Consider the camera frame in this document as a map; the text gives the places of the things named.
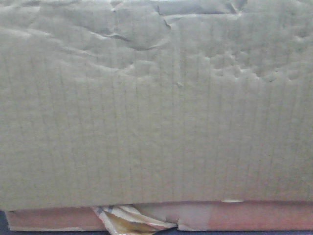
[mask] corrugated cardboard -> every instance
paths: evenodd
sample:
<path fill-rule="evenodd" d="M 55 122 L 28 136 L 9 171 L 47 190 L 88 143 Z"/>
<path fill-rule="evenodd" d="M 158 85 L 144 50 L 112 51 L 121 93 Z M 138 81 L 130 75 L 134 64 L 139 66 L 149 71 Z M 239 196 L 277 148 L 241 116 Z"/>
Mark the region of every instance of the corrugated cardboard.
<path fill-rule="evenodd" d="M 0 208 L 313 200 L 312 10 L 0 2 Z"/>

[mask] wrinkled cardboard surface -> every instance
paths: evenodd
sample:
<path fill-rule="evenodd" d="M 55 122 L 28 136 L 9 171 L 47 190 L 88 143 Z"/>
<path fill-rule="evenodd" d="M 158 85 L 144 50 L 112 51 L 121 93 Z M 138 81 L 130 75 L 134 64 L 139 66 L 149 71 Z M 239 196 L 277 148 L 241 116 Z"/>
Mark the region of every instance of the wrinkled cardboard surface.
<path fill-rule="evenodd" d="M 312 201 L 312 10 L 0 2 L 0 208 Z"/>

